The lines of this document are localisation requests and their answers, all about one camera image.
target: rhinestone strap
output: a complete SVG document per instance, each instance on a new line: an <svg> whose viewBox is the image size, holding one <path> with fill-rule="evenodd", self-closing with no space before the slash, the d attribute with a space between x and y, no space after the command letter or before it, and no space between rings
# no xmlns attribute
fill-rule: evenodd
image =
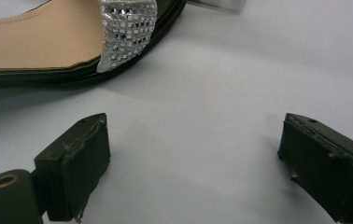
<svg viewBox="0 0 353 224"><path fill-rule="evenodd" d="M157 19L156 0L100 0L104 41L97 72L103 73L140 54Z"/></svg>

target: white surface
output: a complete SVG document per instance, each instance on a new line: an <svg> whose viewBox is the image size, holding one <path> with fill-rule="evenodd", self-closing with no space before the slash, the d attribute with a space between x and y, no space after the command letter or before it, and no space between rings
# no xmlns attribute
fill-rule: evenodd
<svg viewBox="0 0 353 224"><path fill-rule="evenodd" d="M188 4L199 7L208 7L233 14L240 14L245 2L245 0L188 0Z"/></svg>
<svg viewBox="0 0 353 224"><path fill-rule="evenodd" d="M0 17L38 5L4 2ZM187 5L106 83L0 91L0 173L32 171L43 148L101 112L111 169L83 223L333 223L275 154L287 112L353 139L353 1L248 0L239 16Z"/></svg>

